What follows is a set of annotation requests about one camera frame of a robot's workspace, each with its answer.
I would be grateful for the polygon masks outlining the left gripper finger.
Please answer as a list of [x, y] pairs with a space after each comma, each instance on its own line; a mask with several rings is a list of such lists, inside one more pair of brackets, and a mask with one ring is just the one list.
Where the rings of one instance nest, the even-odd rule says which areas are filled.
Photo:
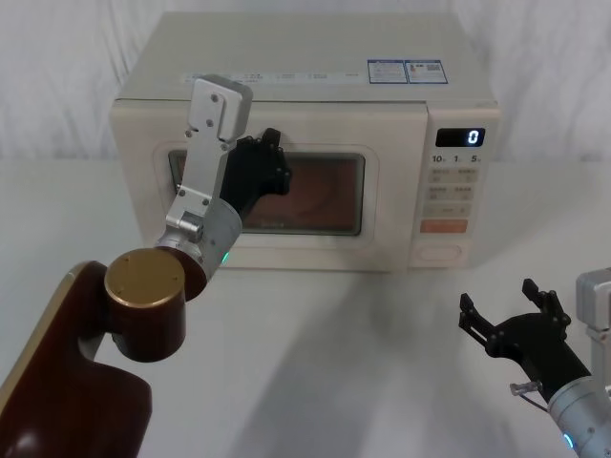
[[256, 150], [257, 191], [260, 197], [285, 196], [290, 189], [292, 171], [281, 146], [282, 133], [273, 128], [264, 130]]

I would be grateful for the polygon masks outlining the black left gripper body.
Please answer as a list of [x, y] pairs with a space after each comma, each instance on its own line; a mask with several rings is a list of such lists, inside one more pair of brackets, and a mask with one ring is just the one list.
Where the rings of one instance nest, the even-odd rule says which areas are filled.
[[240, 139], [228, 154], [220, 198], [245, 222], [257, 202], [276, 191], [276, 136]]

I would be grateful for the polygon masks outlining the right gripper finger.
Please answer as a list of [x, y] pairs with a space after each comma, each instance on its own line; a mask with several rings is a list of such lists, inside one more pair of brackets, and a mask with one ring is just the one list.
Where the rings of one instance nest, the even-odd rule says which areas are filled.
[[540, 290], [532, 279], [525, 279], [523, 281], [521, 291], [537, 307], [540, 314], [545, 316], [545, 322], [551, 326], [553, 332], [564, 342], [567, 338], [566, 328], [571, 323], [571, 319], [564, 312], [557, 292], [555, 290]]
[[503, 346], [503, 331], [499, 325], [492, 325], [476, 310], [467, 293], [460, 296], [459, 327], [481, 344], [492, 358], [500, 358]]

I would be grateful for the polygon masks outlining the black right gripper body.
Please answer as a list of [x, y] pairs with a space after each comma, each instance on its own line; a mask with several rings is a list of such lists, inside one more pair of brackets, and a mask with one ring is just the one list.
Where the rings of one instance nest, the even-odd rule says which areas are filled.
[[487, 339], [487, 354], [517, 363], [531, 382], [538, 382], [541, 396], [554, 396], [569, 383], [590, 376], [566, 342], [570, 323], [565, 313], [512, 317], [494, 327]]

